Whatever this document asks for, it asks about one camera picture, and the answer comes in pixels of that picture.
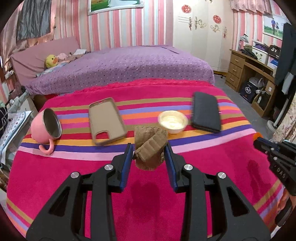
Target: white bowl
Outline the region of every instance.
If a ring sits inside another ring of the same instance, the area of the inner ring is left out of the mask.
[[[169,134],[178,134],[188,125],[188,119],[179,111],[167,110],[159,114],[158,123],[168,130]]]

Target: wallet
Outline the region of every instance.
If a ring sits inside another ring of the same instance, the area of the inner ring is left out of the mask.
[[[221,131],[219,106],[215,96],[203,92],[193,94],[191,125],[212,133]]]

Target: striped blanket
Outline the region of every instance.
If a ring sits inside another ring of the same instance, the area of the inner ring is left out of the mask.
[[[206,82],[186,80],[137,80],[48,100],[44,108],[50,107],[57,113],[62,136],[50,156],[39,151],[39,144],[30,134],[25,136],[10,173],[7,190],[10,220],[25,236],[43,205],[71,172],[87,174],[110,163],[115,155],[123,153],[127,143],[134,143],[135,125],[158,125],[161,111],[178,110],[189,117],[195,91],[216,96],[222,131],[212,134],[188,125],[182,133],[169,135],[173,151],[202,172],[212,175],[225,172],[271,229],[283,188],[269,171],[266,156],[252,146],[255,130],[222,90]],[[124,139],[97,147],[91,140],[88,106],[107,97],[115,100],[128,134]],[[112,194],[118,240],[179,240],[184,200],[184,194],[175,194],[170,187],[165,164],[150,172],[139,170],[132,163],[126,189],[122,194]],[[85,224],[89,237],[90,198]],[[211,227],[209,217],[209,236]]]

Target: stuffed toy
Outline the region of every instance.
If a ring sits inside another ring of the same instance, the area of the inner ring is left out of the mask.
[[[45,59],[45,66],[49,69],[51,67],[57,66],[57,57],[53,54],[50,54]]]

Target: grey floor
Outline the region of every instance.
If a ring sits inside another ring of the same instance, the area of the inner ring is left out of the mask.
[[[228,85],[225,84],[225,77],[221,78],[215,75],[215,86],[222,89],[227,96],[241,109],[245,117],[252,124],[253,128],[260,132],[264,138],[270,139],[272,133],[267,129],[267,120],[261,118],[257,112],[251,107],[244,98],[242,98],[239,93],[235,92]]]

